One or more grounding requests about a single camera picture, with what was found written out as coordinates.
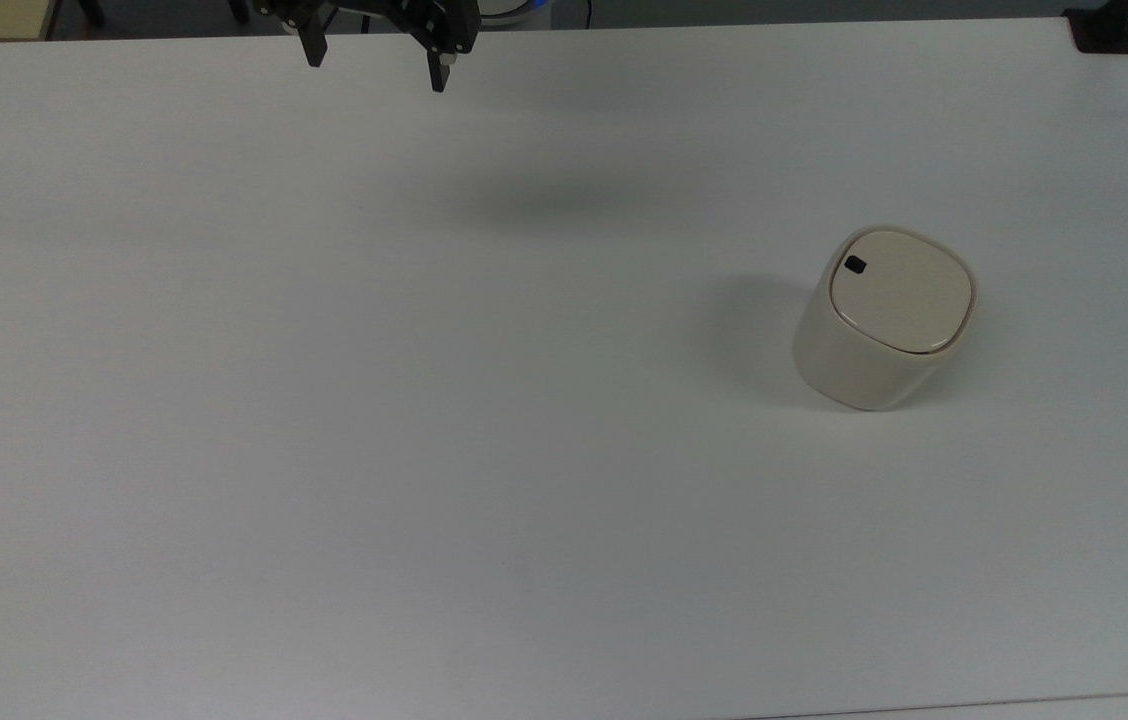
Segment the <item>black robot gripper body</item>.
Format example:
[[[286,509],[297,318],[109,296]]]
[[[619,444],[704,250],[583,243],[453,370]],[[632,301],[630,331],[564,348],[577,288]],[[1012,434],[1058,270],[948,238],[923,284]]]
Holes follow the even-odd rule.
[[[469,53],[481,33],[477,1],[256,1],[254,12],[267,15],[296,33],[296,23],[312,12],[321,15],[325,6],[385,19],[418,46],[422,39],[449,38],[456,54]]]

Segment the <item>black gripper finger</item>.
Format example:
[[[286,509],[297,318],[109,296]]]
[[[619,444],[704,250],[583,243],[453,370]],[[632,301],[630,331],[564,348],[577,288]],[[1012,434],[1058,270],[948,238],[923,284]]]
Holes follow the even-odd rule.
[[[426,50],[431,90],[442,94],[448,87],[451,68],[456,61],[456,45],[449,38],[428,38],[422,39],[421,44]]]
[[[296,23],[296,37],[302,42],[308,65],[320,68],[328,49],[321,15],[312,12],[302,23]]]

